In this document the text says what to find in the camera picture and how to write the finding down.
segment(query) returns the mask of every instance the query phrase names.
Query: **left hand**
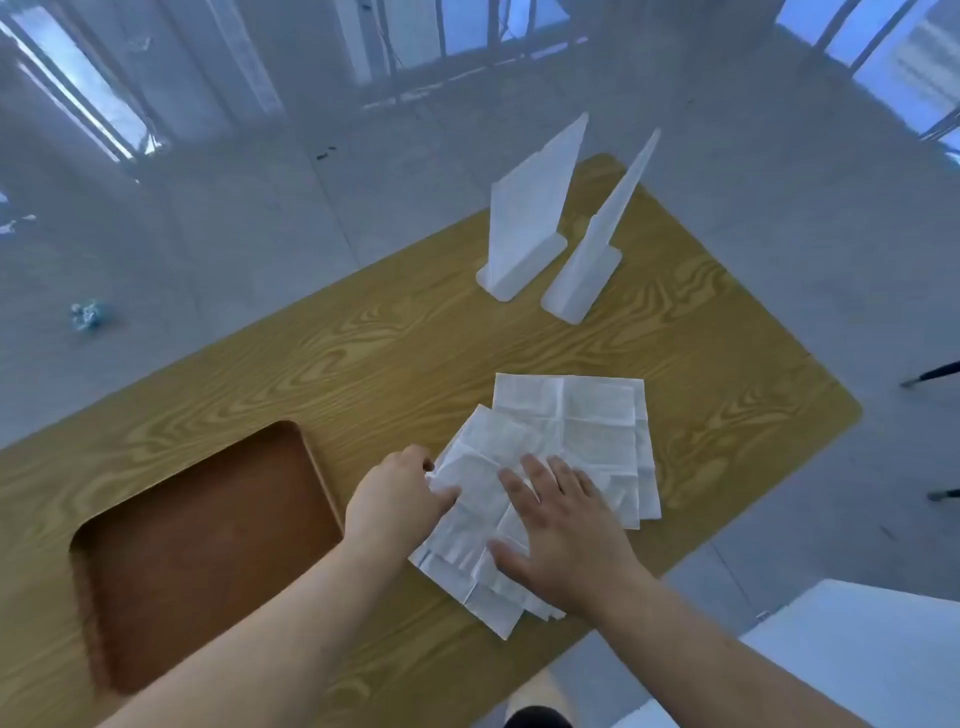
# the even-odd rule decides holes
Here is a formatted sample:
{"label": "left hand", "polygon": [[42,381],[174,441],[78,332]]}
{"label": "left hand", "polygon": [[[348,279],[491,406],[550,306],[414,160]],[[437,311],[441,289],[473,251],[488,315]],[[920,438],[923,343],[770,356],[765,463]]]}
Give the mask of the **left hand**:
{"label": "left hand", "polygon": [[360,481],[347,505],[345,541],[401,564],[460,495],[459,487],[431,491],[424,476],[432,469],[429,450],[419,445],[383,458]]}

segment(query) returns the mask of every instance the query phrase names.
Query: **chair leg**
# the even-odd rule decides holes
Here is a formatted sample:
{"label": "chair leg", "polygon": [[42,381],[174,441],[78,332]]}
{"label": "chair leg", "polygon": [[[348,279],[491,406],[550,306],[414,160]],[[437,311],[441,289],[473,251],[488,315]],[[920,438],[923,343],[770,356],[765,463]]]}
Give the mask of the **chair leg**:
{"label": "chair leg", "polygon": [[931,369],[929,372],[924,372],[920,376],[902,381],[900,386],[904,389],[909,389],[914,384],[919,382],[927,381],[929,379],[939,379],[941,376],[955,375],[957,372],[960,372],[960,361],[954,361],[952,364],[945,364],[942,367]]}
{"label": "chair leg", "polygon": [[926,494],[926,497],[934,502],[937,500],[943,500],[947,497],[960,497],[960,488],[954,488],[953,490],[949,491],[930,491]]}

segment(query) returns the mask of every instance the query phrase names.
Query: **stack of napkins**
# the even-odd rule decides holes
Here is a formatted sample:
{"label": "stack of napkins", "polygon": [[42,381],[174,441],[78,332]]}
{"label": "stack of napkins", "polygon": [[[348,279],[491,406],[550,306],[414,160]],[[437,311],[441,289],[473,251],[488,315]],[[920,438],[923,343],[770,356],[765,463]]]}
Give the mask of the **stack of napkins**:
{"label": "stack of napkins", "polygon": [[501,468],[523,477],[525,452],[541,461],[560,455],[585,471],[625,528],[660,517],[642,379],[498,374],[493,409],[477,406],[430,475],[431,488],[463,493],[410,560],[503,639],[524,610],[564,616],[500,573],[487,550],[496,538],[529,552],[497,478]]}

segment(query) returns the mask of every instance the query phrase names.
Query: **finger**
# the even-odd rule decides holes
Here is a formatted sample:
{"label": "finger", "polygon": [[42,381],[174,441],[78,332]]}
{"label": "finger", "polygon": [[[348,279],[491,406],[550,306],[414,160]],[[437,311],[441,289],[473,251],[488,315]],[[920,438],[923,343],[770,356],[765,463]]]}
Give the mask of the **finger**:
{"label": "finger", "polygon": [[546,503],[560,497],[560,487],[554,479],[553,474],[548,471],[543,463],[529,452],[520,458],[520,464],[523,470],[533,483],[534,490],[540,497],[540,502]]}
{"label": "finger", "polygon": [[497,473],[500,482],[503,484],[503,490],[507,492],[507,497],[516,509],[516,514],[524,524],[535,521],[540,504],[534,492],[527,488],[526,484],[520,480],[520,476],[509,468],[504,468]]}
{"label": "finger", "polygon": [[546,459],[546,464],[550,467],[550,471],[557,480],[557,486],[560,488],[561,493],[566,496],[579,496],[583,494],[584,491],[583,488],[580,487],[577,476],[573,474],[570,466],[561,458],[557,457],[557,455],[550,455]]}
{"label": "finger", "polygon": [[517,553],[502,541],[490,539],[487,548],[493,557],[497,569],[508,579],[513,579],[521,587],[530,589],[530,559]]}
{"label": "finger", "polygon": [[433,470],[433,460],[430,459],[430,450],[423,445],[408,445],[400,454],[404,461],[416,463],[418,467],[425,471]]}
{"label": "finger", "polygon": [[590,480],[590,476],[584,473],[579,468],[573,469],[573,475],[577,478],[577,482],[580,483],[580,488],[583,490],[584,495],[587,497],[596,497],[597,488],[593,485],[593,481]]}
{"label": "finger", "polygon": [[460,497],[462,491],[463,489],[459,485],[449,485],[434,491],[437,496],[437,501],[440,503],[441,516],[453,507],[453,504],[457,502],[457,498]]}

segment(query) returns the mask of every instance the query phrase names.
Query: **wood grain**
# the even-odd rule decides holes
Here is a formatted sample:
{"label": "wood grain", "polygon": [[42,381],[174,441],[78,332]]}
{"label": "wood grain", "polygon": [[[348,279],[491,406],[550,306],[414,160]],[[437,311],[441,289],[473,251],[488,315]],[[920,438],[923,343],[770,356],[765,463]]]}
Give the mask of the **wood grain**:
{"label": "wood grain", "polygon": [[[573,241],[623,168],[577,168]],[[638,190],[624,261],[578,327],[539,307],[565,259],[510,303],[473,280],[489,218],[417,245],[0,452],[0,724],[88,726],[67,548],[91,516],[270,422],[300,424],[342,509],[410,442],[439,451],[497,371],[639,376],[663,520],[633,538],[663,573],[858,418],[855,400],[658,203]],[[413,568],[363,630],[324,726],[468,725],[581,637],[524,617],[500,641]]]}

